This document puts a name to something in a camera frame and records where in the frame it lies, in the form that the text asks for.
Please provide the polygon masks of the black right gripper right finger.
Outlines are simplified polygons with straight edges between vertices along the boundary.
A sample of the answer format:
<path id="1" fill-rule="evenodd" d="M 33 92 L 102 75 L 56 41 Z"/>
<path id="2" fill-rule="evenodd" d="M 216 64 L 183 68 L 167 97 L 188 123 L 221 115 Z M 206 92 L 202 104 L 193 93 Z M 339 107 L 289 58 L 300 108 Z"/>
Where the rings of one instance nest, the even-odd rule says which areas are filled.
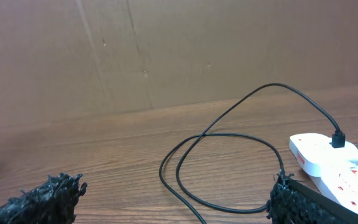
<path id="1" fill-rule="evenodd" d="M 358 224 L 358 214 L 279 174 L 266 203 L 273 224 Z"/>

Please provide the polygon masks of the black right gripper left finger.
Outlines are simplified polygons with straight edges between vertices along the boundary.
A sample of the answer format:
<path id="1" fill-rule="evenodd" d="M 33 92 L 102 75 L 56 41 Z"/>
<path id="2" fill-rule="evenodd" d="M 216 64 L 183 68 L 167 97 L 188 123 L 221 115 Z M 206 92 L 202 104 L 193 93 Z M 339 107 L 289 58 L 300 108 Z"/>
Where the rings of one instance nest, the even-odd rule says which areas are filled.
<path id="1" fill-rule="evenodd" d="M 81 174 L 48 176 L 42 185 L 10 198 L 0 207 L 0 224 L 72 224 L 75 207 L 86 193 Z"/>

